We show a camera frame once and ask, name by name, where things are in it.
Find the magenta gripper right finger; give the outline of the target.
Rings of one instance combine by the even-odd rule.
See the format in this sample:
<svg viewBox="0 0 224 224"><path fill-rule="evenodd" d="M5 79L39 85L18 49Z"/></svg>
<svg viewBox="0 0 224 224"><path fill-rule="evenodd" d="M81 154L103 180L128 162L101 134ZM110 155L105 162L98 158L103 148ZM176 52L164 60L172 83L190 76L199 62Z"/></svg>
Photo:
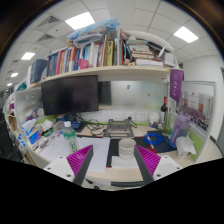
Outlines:
<svg viewBox="0 0 224 224"><path fill-rule="evenodd" d="M135 146L134 156L140 169L144 183L152 183L154 181L154 172L160 162L161 157L139 145Z"/></svg>

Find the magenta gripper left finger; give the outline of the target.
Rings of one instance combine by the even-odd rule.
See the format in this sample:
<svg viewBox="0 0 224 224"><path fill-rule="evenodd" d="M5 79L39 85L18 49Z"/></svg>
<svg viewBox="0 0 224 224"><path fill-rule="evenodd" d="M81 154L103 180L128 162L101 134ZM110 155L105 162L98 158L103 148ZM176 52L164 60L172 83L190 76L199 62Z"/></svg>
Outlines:
<svg viewBox="0 0 224 224"><path fill-rule="evenodd" d="M74 175L74 183L81 186L93 157L93 146L89 145L66 157Z"/></svg>

